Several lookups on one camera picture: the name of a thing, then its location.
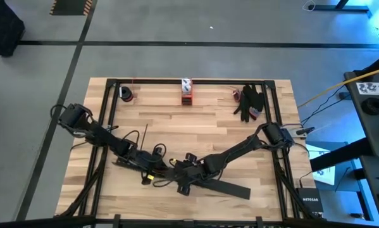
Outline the black crate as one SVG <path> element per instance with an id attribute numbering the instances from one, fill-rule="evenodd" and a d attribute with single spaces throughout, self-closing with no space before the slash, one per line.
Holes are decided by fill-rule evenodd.
<path id="1" fill-rule="evenodd" d="M 12 56 L 24 32 L 24 22 L 5 0 L 0 0 L 0 56 Z"/>

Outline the black Netgear switch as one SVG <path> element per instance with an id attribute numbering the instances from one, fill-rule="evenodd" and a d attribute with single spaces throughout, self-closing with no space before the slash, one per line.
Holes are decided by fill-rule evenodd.
<path id="1" fill-rule="evenodd" d="M 316 188 L 297 188 L 297 193 L 303 203 L 312 213 L 322 216 L 323 205 L 321 203 L 320 192 Z"/>

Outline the black glove red cuff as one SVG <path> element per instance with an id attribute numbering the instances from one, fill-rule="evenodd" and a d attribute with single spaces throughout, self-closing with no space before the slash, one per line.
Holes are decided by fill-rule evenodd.
<path id="1" fill-rule="evenodd" d="M 246 84 L 242 90 L 245 97 L 245 110 L 249 118 L 256 120 L 264 108 L 264 94 L 257 92 L 255 84 Z"/>
<path id="2" fill-rule="evenodd" d="M 250 119 L 256 120 L 256 117 L 250 112 L 251 106 L 249 100 L 242 91 L 239 91 L 238 89 L 234 90 L 233 98 L 239 104 L 237 109 L 233 112 L 234 115 L 241 112 L 240 120 L 242 122 L 248 123 Z"/>

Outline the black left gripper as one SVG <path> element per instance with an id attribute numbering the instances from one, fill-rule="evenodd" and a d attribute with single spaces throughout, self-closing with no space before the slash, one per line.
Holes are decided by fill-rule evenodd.
<path id="1" fill-rule="evenodd" d="M 141 171 L 142 185 L 149 185 L 155 177 L 173 177 L 173 167 L 167 166 L 163 161 L 165 154 L 166 146 L 164 144 L 156 144 L 150 157 L 144 157 L 147 166 L 144 171 Z"/>

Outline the black slotted cable duct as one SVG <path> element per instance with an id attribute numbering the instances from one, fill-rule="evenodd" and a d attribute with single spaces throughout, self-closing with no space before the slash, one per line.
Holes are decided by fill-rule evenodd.
<path id="1" fill-rule="evenodd" d="M 135 171 L 139 171 L 140 170 L 140 167 L 137 166 L 134 162 L 132 162 L 130 160 L 124 160 L 123 158 L 117 158 L 113 162 L 113 165 L 116 165 L 118 167 L 127 168 L 127 169 L 130 169 L 130 170 L 135 170 Z"/>

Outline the black desk with white label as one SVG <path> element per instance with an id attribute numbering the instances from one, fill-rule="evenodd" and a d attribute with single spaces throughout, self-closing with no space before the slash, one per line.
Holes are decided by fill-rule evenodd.
<path id="1" fill-rule="evenodd" d="M 369 98 L 379 99 L 379 73 L 369 82 L 358 80 L 347 84 L 357 115 L 364 130 L 365 138 L 373 155 L 379 156 L 379 114 L 370 115 L 362 109 L 362 103 Z"/>

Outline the black desk leg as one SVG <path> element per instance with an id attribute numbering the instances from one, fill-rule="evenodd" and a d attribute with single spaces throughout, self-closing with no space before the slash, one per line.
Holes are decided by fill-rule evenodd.
<path id="1" fill-rule="evenodd" d="M 368 13 L 369 8 L 367 6 L 348 6 L 349 0 L 339 0 L 336 5 L 322 5 L 311 3 L 308 4 L 307 10 L 309 11 L 337 11 L 345 13 Z"/>

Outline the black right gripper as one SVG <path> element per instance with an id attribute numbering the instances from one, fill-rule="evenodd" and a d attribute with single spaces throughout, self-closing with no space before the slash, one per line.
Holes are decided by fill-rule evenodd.
<path id="1" fill-rule="evenodd" d="M 185 155 L 184 161 L 177 161 L 174 166 L 174 180 L 178 184 L 177 192 L 184 196 L 190 193 L 190 185 L 202 179 L 204 173 L 201 164 L 197 161 L 197 156 L 192 153 Z"/>

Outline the black duct cover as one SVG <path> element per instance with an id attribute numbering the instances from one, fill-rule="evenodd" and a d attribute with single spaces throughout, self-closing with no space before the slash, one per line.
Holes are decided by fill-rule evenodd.
<path id="1" fill-rule="evenodd" d="M 245 200 L 250 200 L 251 197 L 251 189 L 236 184 L 231 184 L 222 180 L 218 181 L 217 179 L 210 179 L 204 182 L 197 181 L 194 182 L 193 185 Z"/>

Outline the black aluminium table frame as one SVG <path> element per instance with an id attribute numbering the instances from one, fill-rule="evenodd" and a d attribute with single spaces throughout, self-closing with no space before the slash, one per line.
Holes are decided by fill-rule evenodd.
<path id="1" fill-rule="evenodd" d="M 143 150 L 166 146 L 163 161 L 174 168 L 187 153 L 198 159 L 222 153 L 268 122 L 298 120 L 289 80 L 255 80 L 264 94 L 264 111 L 255 122 L 243 123 L 233 114 L 232 91 L 245 79 L 193 79 L 192 105 L 182 104 L 180 79 L 92 78 L 82 104 L 93 118 L 119 138 L 127 136 Z M 119 87 L 134 98 L 124 102 Z M 299 148 L 259 149 L 230 162 L 217 178 L 251 189 L 250 200 L 192 185 L 190 194 L 177 192 L 173 177 L 142 185 L 141 173 L 113 165 L 107 147 L 84 146 L 70 155 L 59 199 L 59 213 L 51 218 L 1 222 L 0 228 L 79 228 L 111 224 L 169 227 L 379 228 L 328 222 L 313 215 L 294 189 L 294 179 L 311 169 Z"/>

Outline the hazard-striped floor mat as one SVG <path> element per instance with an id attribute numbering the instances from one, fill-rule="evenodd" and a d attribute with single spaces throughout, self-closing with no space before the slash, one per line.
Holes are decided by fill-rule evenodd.
<path id="1" fill-rule="evenodd" d="M 54 0 L 50 15 L 55 16 L 87 16 L 93 0 Z"/>

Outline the red label dispenser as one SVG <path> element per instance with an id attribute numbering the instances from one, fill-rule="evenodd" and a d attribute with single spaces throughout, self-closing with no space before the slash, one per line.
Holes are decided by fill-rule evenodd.
<path id="1" fill-rule="evenodd" d="M 192 105 L 193 89 L 190 94 L 184 94 L 182 92 L 182 104 L 183 105 Z"/>

